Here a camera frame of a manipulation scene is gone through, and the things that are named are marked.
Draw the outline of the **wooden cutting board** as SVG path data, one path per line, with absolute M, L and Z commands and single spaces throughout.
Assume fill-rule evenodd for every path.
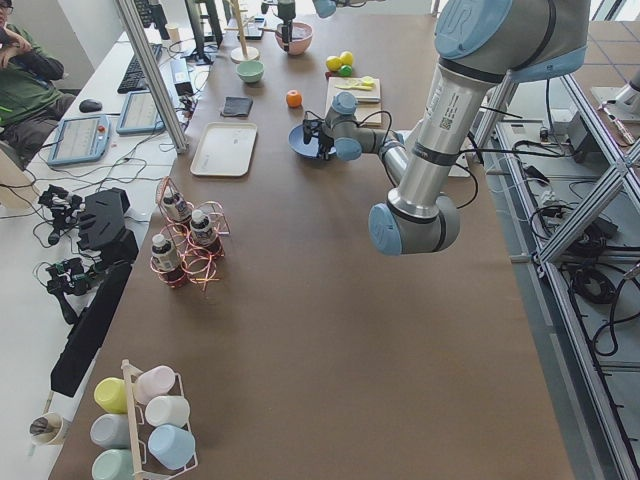
M 358 106 L 355 112 L 355 116 L 358 120 L 363 120 L 368 115 L 379 111 L 382 106 L 381 102 L 381 87 L 380 80 L 375 79 L 375 87 L 372 91 L 359 91 L 359 90 L 342 90 L 336 87 L 337 84 L 342 83 L 347 78 L 359 78 L 359 77 L 330 77 L 328 80 L 326 105 L 325 110 L 328 111 L 332 105 L 333 99 L 341 92 L 351 93 L 355 96 Z

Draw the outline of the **grey-blue plastic cup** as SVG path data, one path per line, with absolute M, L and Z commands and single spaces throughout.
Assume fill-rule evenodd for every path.
M 90 429 L 92 442 L 103 449 L 125 449 L 130 447 L 128 418 L 124 414 L 103 414 Z

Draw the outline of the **grey folded cloth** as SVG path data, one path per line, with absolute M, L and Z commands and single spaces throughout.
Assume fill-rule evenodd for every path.
M 223 117 L 248 117 L 253 106 L 251 97 L 227 96 L 220 114 Z

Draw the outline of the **dark tea bottle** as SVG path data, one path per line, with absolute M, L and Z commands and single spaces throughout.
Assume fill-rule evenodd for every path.
M 151 266 L 158 277 L 171 288 L 178 288 L 187 281 L 187 274 L 176 246 L 162 233 L 152 237 Z
M 165 191 L 162 206 L 166 217 L 172 222 L 184 223 L 191 219 L 191 207 L 179 193 Z
M 194 243 L 206 249 L 214 258 L 223 254 L 223 247 L 217 230 L 213 227 L 207 214 L 194 209 L 191 214 L 191 237 Z

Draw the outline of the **aluminium frame post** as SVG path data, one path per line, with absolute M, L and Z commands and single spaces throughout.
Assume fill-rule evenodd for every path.
M 187 138 L 178 121 L 173 101 L 151 50 L 135 3 L 133 0 L 116 0 L 115 5 L 174 148 L 178 154 L 185 153 L 188 148 Z

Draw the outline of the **black computer mouse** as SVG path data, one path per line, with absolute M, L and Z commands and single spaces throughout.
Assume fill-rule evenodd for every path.
M 102 110 L 102 108 L 103 108 L 102 103 L 94 99 L 82 100 L 78 106 L 78 109 L 81 113 L 99 112 Z

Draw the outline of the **yellow plastic knife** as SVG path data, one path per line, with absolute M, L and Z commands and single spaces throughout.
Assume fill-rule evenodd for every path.
M 337 84 L 336 87 L 342 90 L 372 91 L 375 85 L 374 78 L 365 76 L 361 78 L 347 78 L 342 83 Z

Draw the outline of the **blue plastic plate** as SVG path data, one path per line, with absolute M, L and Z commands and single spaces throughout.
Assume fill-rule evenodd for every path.
M 302 124 L 294 127 L 288 137 L 288 143 L 291 149 L 300 156 L 308 159 L 317 159 L 318 144 L 313 140 L 310 145 L 303 143 Z M 335 147 L 330 150 L 330 157 L 336 153 Z

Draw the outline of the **wooden stand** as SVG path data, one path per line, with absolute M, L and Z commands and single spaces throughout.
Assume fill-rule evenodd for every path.
M 240 64 L 246 61 L 258 60 L 260 58 L 260 52 L 257 48 L 249 46 L 244 34 L 244 23 L 240 11 L 238 0 L 229 0 L 233 18 L 236 20 L 237 32 L 239 34 L 240 46 L 235 48 L 230 53 L 230 58 L 235 64 Z

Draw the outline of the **yellow plastic cup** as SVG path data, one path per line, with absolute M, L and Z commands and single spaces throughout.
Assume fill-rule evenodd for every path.
M 127 397 L 124 380 L 116 377 L 101 380 L 94 389 L 94 400 L 106 413 L 126 414 Z

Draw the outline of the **seated person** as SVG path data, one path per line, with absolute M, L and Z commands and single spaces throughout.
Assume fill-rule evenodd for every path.
M 1 140 L 25 168 L 75 100 L 54 82 L 63 64 L 25 29 L 9 22 L 13 3 L 1 3 Z

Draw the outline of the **pale green plastic cup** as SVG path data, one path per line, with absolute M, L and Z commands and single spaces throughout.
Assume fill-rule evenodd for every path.
M 93 462 L 91 475 L 94 480 L 131 480 L 133 460 L 128 449 L 109 449 Z

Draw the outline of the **blue plastic cup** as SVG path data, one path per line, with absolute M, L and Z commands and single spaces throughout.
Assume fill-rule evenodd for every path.
M 147 446 L 151 455 L 170 470 L 185 467 L 195 454 L 193 434 L 171 424 L 154 428 Z

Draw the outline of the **yellow lemon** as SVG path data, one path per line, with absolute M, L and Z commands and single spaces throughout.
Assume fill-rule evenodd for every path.
M 325 60 L 325 65 L 328 71 L 338 72 L 343 65 L 343 62 L 338 56 L 328 56 Z
M 343 51 L 339 55 L 339 59 L 342 65 L 352 66 L 354 63 L 354 55 L 350 51 Z

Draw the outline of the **orange mandarin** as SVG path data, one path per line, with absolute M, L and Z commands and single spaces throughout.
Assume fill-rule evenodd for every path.
M 286 104 L 289 108 L 299 108 L 303 104 L 303 96 L 299 90 L 289 90 L 285 97 Z

